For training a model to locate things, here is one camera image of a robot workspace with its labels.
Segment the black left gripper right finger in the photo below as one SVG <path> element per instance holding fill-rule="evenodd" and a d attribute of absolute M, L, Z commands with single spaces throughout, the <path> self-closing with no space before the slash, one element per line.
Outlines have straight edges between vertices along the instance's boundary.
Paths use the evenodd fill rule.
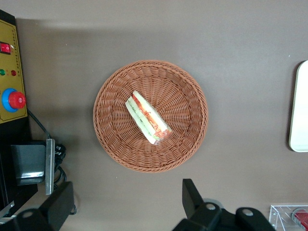
<path fill-rule="evenodd" d="M 222 210 L 213 201 L 204 201 L 192 179 L 182 180 L 182 205 L 186 218 L 173 231 L 213 231 L 216 229 Z"/>

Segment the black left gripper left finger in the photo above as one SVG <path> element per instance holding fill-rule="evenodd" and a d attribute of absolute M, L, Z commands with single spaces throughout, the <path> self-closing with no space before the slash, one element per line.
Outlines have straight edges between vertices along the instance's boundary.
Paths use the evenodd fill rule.
<path fill-rule="evenodd" d="M 39 208 L 27 209 L 9 221 L 11 231 L 58 231 L 74 207 L 73 183 L 62 183 Z"/>

